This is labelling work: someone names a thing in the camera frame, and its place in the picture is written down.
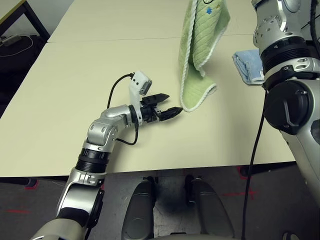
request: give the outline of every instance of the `wall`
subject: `wall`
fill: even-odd
[[[305,24],[307,24],[310,21],[310,6],[311,6],[311,0],[301,0],[300,15],[299,15],[299,23],[301,27],[303,27]],[[320,14],[320,5],[316,7],[315,16],[318,16],[319,14]],[[316,29],[317,37],[319,38],[320,37],[320,17],[318,17],[315,20],[315,29]],[[301,32],[306,40],[311,40],[310,24],[304,27],[301,30]]]
[[[28,0],[35,14],[51,35],[74,0]],[[28,19],[22,15],[3,35],[38,34]]]
[[[51,35],[73,1],[74,0],[28,0],[28,3]],[[311,0],[301,0],[299,13],[299,22],[301,26],[305,25],[310,20],[310,5]],[[317,7],[316,12],[316,15],[320,14],[320,6]],[[316,30],[318,37],[320,37],[320,17],[316,20]],[[307,40],[311,39],[309,25],[302,30],[302,33]],[[3,35],[10,36],[12,34],[31,35],[38,33],[23,15]]]

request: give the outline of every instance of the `blue cloth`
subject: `blue cloth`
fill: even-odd
[[[258,49],[236,51],[232,58],[246,84],[261,85],[264,83],[263,67]]]

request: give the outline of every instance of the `table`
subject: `table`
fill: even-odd
[[[49,39],[50,34],[26,0],[1,0],[0,4],[0,36],[24,14],[43,40]]]
[[[142,70],[153,80],[148,95],[170,95],[160,109],[179,106],[179,44],[179,38],[47,43],[0,119],[0,176],[68,175],[124,74]],[[205,66],[217,91],[194,112],[144,124],[135,146],[116,144],[107,171],[248,164],[264,91],[242,82],[232,54],[253,47],[251,35],[224,35]],[[111,106],[129,103],[128,87],[117,86]],[[121,137],[131,141],[134,130]],[[282,135],[265,123],[255,163],[289,161]]]
[[[188,0],[75,0],[49,42],[180,38]],[[257,17],[249,0],[226,0],[225,35],[253,34]]]

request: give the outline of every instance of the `green towel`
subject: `green towel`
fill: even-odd
[[[230,20],[225,0],[190,0],[179,49],[180,102],[192,112],[216,90],[203,65],[209,60]]]

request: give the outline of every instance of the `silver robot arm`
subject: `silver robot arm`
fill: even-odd
[[[320,60],[298,23],[301,0],[252,0],[267,91],[264,116],[280,130],[320,206]]]
[[[182,108],[172,107],[161,112],[157,103],[167,99],[165,94],[146,95],[152,81],[142,72],[131,75],[129,86],[131,105],[104,110],[91,123],[76,166],[72,168],[56,210],[56,218],[46,223],[31,240],[83,240],[97,224],[103,205],[101,189],[106,176],[108,156],[120,133],[143,122],[164,121],[178,115]]]

